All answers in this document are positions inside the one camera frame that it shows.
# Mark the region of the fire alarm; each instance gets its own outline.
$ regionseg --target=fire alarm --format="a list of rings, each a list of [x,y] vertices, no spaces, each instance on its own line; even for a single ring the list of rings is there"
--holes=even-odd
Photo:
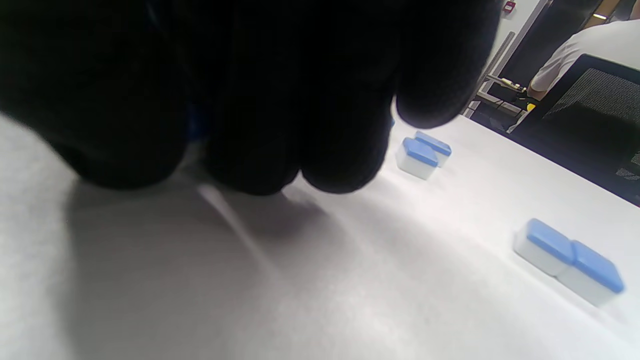
[[[504,4],[504,8],[502,9],[505,13],[511,13],[516,8],[516,3],[514,1],[507,1]]]

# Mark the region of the blue lid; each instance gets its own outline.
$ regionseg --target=blue lid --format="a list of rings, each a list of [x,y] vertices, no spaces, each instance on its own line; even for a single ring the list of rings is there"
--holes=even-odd
[[[433,138],[425,133],[421,133],[420,131],[415,132],[415,139],[421,143],[425,143],[429,145],[433,150],[439,152],[440,154],[449,156],[451,155],[451,147],[446,143],[441,142],[440,140]]]
[[[416,139],[404,138],[402,146],[406,151],[407,156],[418,160],[421,163],[431,165],[432,167],[438,166],[438,156],[432,148],[424,145]]]
[[[571,241],[536,218],[527,223],[527,239],[565,264],[575,261]]]
[[[625,289],[618,269],[611,260],[577,240],[572,245],[576,269],[615,293],[621,293]]]

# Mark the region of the white wall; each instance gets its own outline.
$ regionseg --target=white wall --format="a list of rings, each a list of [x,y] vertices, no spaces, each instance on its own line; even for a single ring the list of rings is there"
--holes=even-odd
[[[529,30],[533,20],[538,16],[546,2],[547,0],[515,0],[516,7],[513,12],[510,14],[502,13],[500,26],[498,27],[498,33],[496,35],[495,42],[493,43],[490,58],[492,58],[498,51],[498,48],[510,31],[514,31],[516,33],[516,37],[509,47],[510,51],[505,53],[507,58],[503,57],[501,61],[498,62],[498,67],[494,68],[492,73],[502,70],[504,63],[508,60],[508,56],[510,56],[518,46],[521,39]]]

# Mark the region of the white container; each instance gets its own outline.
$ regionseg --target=white container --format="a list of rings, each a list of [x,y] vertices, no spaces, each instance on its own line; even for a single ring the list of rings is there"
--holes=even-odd
[[[624,289],[616,265],[587,245],[573,241],[575,262],[558,281],[595,306],[612,300]]]
[[[436,156],[438,156],[438,167],[443,167],[444,163],[449,159],[449,156],[451,156],[451,147],[436,138],[416,131],[415,139],[430,146],[435,151]]]
[[[551,276],[567,271],[575,260],[571,240],[535,218],[516,234],[513,250]]]
[[[401,170],[426,180],[438,167],[438,156],[432,148],[418,140],[404,138],[396,153],[396,162]]]

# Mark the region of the white table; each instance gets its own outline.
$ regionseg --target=white table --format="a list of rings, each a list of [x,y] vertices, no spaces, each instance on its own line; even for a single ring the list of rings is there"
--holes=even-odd
[[[638,359],[640,209],[462,117],[445,168],[220,197],[78,186],[0,121],[0,359]],[[413,129],[398,122],[395,151]],[[538,217],[614,260],[596,309],[511,250]]]

